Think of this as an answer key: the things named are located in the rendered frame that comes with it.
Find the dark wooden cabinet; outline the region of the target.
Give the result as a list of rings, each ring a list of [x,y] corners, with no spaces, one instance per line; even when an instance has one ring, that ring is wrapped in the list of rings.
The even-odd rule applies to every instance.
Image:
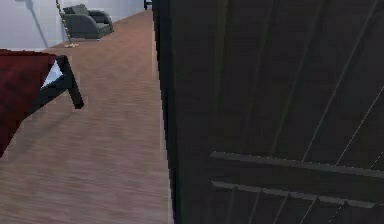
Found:
[[[384,0],[152,0],[174,224],[384,224]]]

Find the gold floor lamp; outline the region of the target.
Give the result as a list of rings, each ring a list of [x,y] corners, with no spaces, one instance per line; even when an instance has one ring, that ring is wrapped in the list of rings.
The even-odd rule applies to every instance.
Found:
[[[58,13],[60,15],[60,18],[61,18],[61,22],[63,24],[63,27],[64,27],[64,31],[65,31],[65,34],[66,34],[66,37],[68,39],[68,43],[64,45],[65,48],[75,48],[75,47],[78,47],[79,44],[76,44],[72,41],[72,37],[69,33],[69,30],[68,30],[68,27],[67,27],[67,22],[65,20],[65,16],[64,16],[64,13],[61,9],[61,5],[60,5],[60,2],[59,0],[55,0],[55,4],[56,4],[56,8],[58,10]]]

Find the dark red bed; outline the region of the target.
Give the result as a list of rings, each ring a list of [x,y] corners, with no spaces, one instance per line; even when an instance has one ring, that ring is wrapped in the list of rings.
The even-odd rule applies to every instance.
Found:
[[[0,49],[0,158],[22,121],[65,91],[84,106],[66,55]]]

